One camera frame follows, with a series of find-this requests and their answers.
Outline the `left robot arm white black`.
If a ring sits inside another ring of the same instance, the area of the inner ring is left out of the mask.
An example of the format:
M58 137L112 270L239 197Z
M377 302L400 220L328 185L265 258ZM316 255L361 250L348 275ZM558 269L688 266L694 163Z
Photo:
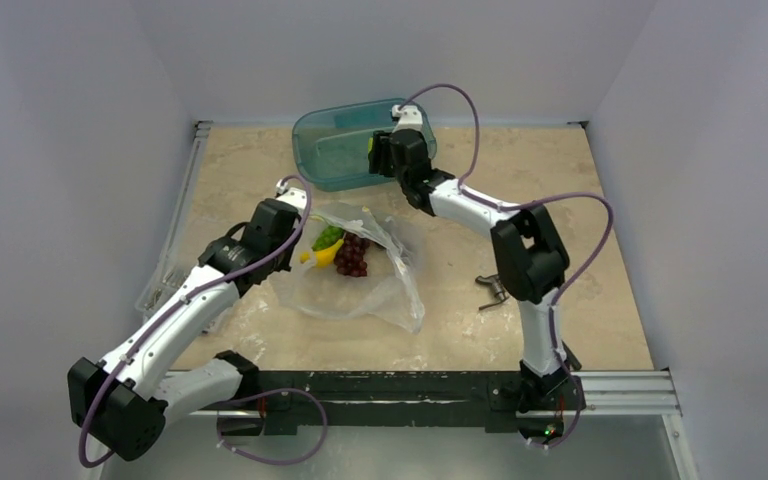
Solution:
M81 358L72 365L67 386L84 467L113 455L133 461L165 427L204 407L244 409L265 397L258 367L232 351L173 378L167 373L213 320L270 274L290 268L309 213L309 195L295 188L261 201L249 221L208 245L147 323L100 360Z

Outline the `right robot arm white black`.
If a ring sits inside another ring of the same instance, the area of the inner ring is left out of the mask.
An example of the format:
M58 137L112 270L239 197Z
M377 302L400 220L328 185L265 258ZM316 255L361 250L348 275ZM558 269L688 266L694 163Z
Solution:
M548 210L508 204L460 185L433 167L426 141L415 130L374 132L368 160L371 173L397 181L413 208L490 241L498 278L520 312L523 397L536 407L556 399L570 377L556 307L570 259Z

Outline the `yellow fake banana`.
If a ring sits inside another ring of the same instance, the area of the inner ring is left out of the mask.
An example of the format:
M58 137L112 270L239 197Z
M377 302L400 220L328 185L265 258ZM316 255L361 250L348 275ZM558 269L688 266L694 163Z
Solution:
M302 265L308 264L317 268L325 268L331 265L339 250L344 244L343 239L337 240L333 245L317 251L303 252L299 257L299 262Z

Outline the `clear plastic screw box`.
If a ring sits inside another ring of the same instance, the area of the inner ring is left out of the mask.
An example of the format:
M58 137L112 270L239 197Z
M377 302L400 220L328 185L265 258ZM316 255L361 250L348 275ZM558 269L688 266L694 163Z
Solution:
M143 323L148 322L156 311L183 286L192 268L193 266L189 264L161 265L156 268L135 304Z

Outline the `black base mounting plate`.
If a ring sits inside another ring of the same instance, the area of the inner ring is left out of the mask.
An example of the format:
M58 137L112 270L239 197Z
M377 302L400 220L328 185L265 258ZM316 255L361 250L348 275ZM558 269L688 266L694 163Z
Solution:
M215 402L232 435L293 435L301 426L479 428L526 438L563 435L565 415L579 413L578 378L533 401L523 395L521 371L262 371L242 400Z

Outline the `green fake grapes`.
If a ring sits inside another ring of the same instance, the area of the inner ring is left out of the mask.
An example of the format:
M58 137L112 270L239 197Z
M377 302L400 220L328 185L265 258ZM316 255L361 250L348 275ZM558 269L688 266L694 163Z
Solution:
M344 241L345 231L337 226L328 225L313 243L312 250L316 253L339 249Z

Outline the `teal plastic bin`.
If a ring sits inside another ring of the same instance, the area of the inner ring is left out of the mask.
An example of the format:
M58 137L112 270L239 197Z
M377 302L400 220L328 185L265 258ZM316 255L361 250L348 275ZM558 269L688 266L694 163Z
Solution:
M339 192L388 183L368 172L368 141L376 131L391 131L392 107L402 98L367 101L309 112L291 133L295 164L308 183Z

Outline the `clear plastic bag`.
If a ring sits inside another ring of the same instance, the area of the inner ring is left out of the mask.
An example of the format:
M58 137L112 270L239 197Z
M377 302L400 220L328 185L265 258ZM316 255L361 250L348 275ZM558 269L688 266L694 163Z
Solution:
M325 320L374 316L410 333L425 307L418 277L425 240L407 220L335 202L313 210L290 271L269 283L279 303Z

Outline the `dark red fake grapes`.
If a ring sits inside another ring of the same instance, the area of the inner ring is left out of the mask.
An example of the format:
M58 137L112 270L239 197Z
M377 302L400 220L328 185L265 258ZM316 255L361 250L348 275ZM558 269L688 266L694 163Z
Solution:
M356 278L366 277L368 264L365 256L371 244L369 239L346 232L344 244L334 260L337 273Z

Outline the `dark metal clamp tool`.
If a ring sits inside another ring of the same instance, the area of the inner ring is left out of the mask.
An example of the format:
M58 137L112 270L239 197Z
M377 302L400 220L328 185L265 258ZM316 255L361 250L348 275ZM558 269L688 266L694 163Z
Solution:
M479 311L484 311L498 305L505 303L509 295L507 290L503 286L498 274L489 276L477 276L475 283L479 286L485 287L490 292L492 301L478 307Z

